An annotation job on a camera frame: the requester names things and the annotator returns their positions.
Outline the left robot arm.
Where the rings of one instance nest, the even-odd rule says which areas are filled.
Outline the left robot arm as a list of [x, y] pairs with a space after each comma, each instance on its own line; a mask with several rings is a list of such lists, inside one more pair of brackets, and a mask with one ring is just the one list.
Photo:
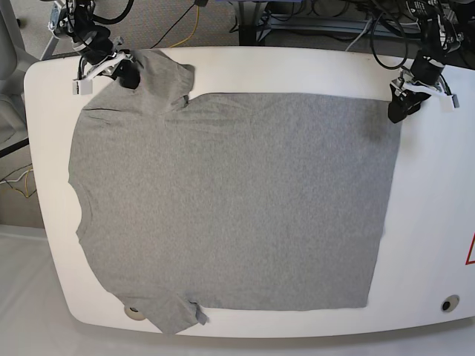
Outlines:
[[[407, 9], [416, 20], [418, 33], [407, 33], [402, 23], [378, 1], [373, 2], [376, 20], [370, 31], [370, 48], [376, 62], [387, 70], [398, 70], [390, 83], [391, 102], [387, 115], [399, 123], [420, 110], [422, 103], [432, 96], [439, 98], [441, 109], [450, 112], [459, 107], [442, 75], [446, 58], [461, 48], [465, 40], [462, 29], [474, 14], [472, 1], [407, 1]], [[404, 40], [404, 58], [398, 65], [385, 65], [376, 54], [374, 36], [381, 24]]]

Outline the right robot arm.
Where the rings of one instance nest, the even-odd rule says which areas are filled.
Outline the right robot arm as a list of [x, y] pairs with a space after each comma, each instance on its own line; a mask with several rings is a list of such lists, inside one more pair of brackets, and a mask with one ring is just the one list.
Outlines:
[[70, 39], [73, 51], [79, 55], [74, 95], [93, 93], [93, 80], [107, 76], [118, 80], [127, 89], [140, 83], [138, 62], [130, 50], [122, 50], [123, 38], [110, 39], [109, 25], [120, 23], [129, 14], [133, 2], [115, 18], [107, 19], [94, 14], [95, 1], [54, 1], [47, 28], [51, 38], [41, 56], [42, 60], [53, 55], [61, 39]]

